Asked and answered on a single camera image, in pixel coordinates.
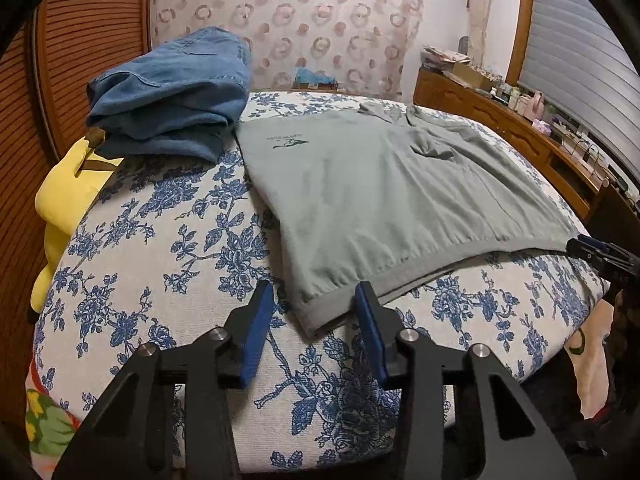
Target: cardboard box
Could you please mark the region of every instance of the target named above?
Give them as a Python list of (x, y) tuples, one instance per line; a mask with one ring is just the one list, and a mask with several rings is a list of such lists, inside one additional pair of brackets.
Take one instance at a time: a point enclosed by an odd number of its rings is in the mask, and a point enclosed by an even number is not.
[(486, 78), (468, 64), (456, 63), (451, 73), (462, 81), (466, 81), (472, 88), (479, 88), (485, 92), (490, 92), (491, 88), (500, 84), (499, 81), (491, 81)]

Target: window blind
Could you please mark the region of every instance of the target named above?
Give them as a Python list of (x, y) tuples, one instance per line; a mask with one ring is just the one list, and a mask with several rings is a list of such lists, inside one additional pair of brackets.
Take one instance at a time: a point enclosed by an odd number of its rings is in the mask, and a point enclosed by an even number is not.
[(588, 0), (534, 0), (520, 84), (580, 121), (640, 178), (640, 77)]

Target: white wall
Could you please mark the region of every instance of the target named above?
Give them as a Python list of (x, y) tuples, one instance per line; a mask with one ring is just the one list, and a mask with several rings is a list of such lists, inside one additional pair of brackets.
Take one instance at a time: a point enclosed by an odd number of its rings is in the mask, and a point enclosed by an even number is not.
[(483, 65), (501, 76), (506, 76), (509, 69), (519, 12), (520, 0), (491, 2)]
[(411, 102), (420, 68), (423, 45), (458, 50), (458, 41), (468, 36), (469, 18), (466, 0), (424, 0), (422, 23), (414, 44), (406, 53), (402, 69), (402, 100)]

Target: floral tablecloth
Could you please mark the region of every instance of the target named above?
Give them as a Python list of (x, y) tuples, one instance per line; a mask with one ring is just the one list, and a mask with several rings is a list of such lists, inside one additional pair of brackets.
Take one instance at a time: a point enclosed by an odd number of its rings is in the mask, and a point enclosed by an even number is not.
[[(243, 121), (357, 108), (364, 97), (256, 92)], [(385, 107), (400, 107), (382, 102)], [(455, 118), (426, 110), (440, 118)], [(546, 180), (478, 123), (582, 231)], [(315, 468), (391, 446), (399, 392), (377, 388), (355, 321), (307, 340), (288, 312), (278, 224), (235, 140), (219, 164), (139, 157), (124, 162), (72, 237), (36, 326), (26, 427), (34, 465), (50, 476), (79, 421), (140, 343), (188, 344), (271, 280), (278, 310), (251, 387), (229, 394), (243, 471)], [(522, 380), (554, 355), (606, 290), (582, 261), (541, 251), (492, 253), (392, 302), (436, 343), (488, 344)], [(175, 466), (184, 466), (184, 389), (174, 404)], [(444, 399), (452, 421), (452, 391)]]

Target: yellow plush toy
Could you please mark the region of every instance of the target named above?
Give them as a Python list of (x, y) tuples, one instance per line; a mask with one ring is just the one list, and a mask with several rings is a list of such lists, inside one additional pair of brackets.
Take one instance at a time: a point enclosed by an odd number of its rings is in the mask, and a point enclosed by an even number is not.
[(39, 313), (53, 274), (82, 216), (122, 159), (106, 160), (94, 153), (95, 134), (78, 140), (44, 179), (36, 194), (38, 215), (47, 223), (44, 251), (47, 266), (31, 291), (31, 308)]

